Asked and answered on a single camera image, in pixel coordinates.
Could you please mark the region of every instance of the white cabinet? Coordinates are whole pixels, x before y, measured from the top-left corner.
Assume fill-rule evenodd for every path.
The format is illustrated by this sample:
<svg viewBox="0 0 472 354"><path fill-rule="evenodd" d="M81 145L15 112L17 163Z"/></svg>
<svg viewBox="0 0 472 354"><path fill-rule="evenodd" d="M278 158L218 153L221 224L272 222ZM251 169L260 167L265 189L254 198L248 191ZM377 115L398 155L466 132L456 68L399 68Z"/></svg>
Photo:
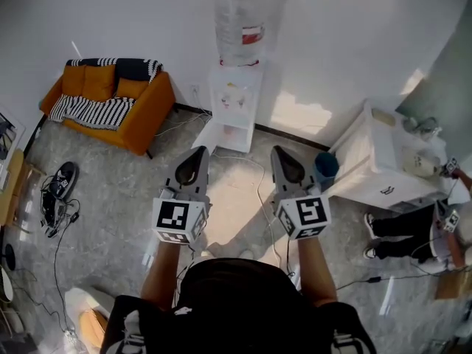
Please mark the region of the white cabinet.
<svg viewBox="0 0 472 354"><path fill-rule="evenodd" d="M396 112L382 111L366 103L356 121L330 149L340 168L333 186L324 193L398 212L447 198L453 186L451 179L439 176L424 179L403 170L404 148L428 149L441 164L446 163L444 141L433 138L424 142L405 132L402 120L403 116Z"/></svg>
<svg viewBox="0 0 472 354"><path fill-rule="evenodd" d="M205 145L249 152L263 81L263 62L255 66L214 66L209 76L213 118L193 147Z"/></svg>

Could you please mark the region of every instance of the wooden table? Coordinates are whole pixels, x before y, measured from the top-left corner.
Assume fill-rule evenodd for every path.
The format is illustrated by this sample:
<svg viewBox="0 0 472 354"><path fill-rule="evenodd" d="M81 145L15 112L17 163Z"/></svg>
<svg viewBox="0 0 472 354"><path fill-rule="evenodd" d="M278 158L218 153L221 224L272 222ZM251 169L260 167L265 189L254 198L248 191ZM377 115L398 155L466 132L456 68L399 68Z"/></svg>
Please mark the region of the wooden table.
<svg viewBox="0 0 472 354"><path fill-rule="evenodd" d="M14 226L26 233L30 233L26 229L21 228L15 222L15 212L20 202L20 194L24 183L31 172L45 176L31 164L24 161L22 150L15 150L12 159L8 164L8 172L10 177L7 180L7 186L0 192L0 226Z"/></svg>

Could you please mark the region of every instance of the striped blanket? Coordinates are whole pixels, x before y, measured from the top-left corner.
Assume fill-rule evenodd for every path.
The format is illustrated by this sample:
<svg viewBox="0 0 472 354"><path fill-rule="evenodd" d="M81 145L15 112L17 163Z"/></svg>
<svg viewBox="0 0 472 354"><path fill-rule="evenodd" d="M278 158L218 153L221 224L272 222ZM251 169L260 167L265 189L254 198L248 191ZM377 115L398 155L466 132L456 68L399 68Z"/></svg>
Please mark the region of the striped blanket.
<svg viewBox="0 0 472 354"><path fill-rule="evenodd" d="M79 125L100 130L116 131L131 110L135 99L111 98L104 103L62 94L51 110L49 119L62 122L66 118Z"/></svg>

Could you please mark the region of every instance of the marble floor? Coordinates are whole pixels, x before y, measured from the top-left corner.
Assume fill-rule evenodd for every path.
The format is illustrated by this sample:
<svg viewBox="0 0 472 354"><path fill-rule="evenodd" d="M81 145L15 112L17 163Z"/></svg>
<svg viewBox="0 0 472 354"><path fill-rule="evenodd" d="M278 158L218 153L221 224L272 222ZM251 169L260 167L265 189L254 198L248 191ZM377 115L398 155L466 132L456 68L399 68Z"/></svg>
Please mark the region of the marble floor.
<svg viewBox="0 0 472 354"><path fill-rule="evenodd" d="M194 114L172 113L160 132L175 127ZM146 276L145 254L153 247L150 230L152 198L159 195L170 160L190 148L204 125L201 119L182 125L156 138L153 160L137 157L117 147L47 122L36 139L28 160L47 174L62 163L73 161L80 177L72 194L80 201L80 218L63 236L58 251L57 277L64 293L76 285L93 285L116 296L138 295ZM274 145L284 145L314 159L317 151L287 139L260 131L254 132L249 154L218 149L210 159L209 196L213 207L204 234L195 245L197 252L209 250L217 257L236 257L250 249L256 259L276 265L271 248L271 232L257 197L257 187L270 220L269 206L274 185L269 153ZM265 169L242 159L250 159ZM36 301L59 311L65 326L62 304L55 288L53 260L59 237L44 235L40 225L39 186L42 179L31 178L22 198L21 224L31 235L9 228L5 243L11 243L17 255L17 268L28 271L10 273L15 283L25 287ZM362 223L367 206L341 198L331 198L333 224L321 235L324 252L338 287L354 280L374 276L418 275L407 259L365 260L362 250L368 234ZM278 221L271 225L275 248L286 268L287 239ZM296 245L291 244L290 261L296 265ZM184 249L179 268L190 261ZM387 301L388 282L356 283L339 290L339 299L357 308L361 321L378 352L421 353L432 339L447 339L461 318L465 300L434 301L437 279L423 277L392 281ZM15 306L42 354L75 353L77 349L62 334L58 317L35 307L22 290L15 292Z"/></svg>

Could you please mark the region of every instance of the sofa cushion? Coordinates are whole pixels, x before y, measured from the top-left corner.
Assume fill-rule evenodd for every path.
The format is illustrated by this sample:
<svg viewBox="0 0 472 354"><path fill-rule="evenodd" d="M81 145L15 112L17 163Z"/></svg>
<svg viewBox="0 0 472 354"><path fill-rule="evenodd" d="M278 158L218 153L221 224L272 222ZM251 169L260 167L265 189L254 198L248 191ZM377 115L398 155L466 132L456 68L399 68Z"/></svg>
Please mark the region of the sofa cushion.
<svg viewBox="0 0 472 354"><path fill-rule="evenodd" d="M149 84L159 74L162 64L151 59L118 58L116 70L116 82L123 77L129 80L148 81Z"/></svg>
<svg viewBox="0 0 472 354"><path fill-rule="evenodd" d="M148 85L149 83L147 81L135 81L121 77L118 82L115 97L130 97L137 100Z"/></svg>
<svg viewBox="0 0 472 354"><path fill-rule="evenodd" d="M65 66L62 78L62 92L68 96L80 96L85 81L86 66Z"/></svg>
<svg viewBox="0 0 472 354"><path fill-rule="evenodd" d="M115 65L86 66L82 96L88 100L104 102L113 96Z"/></svg>

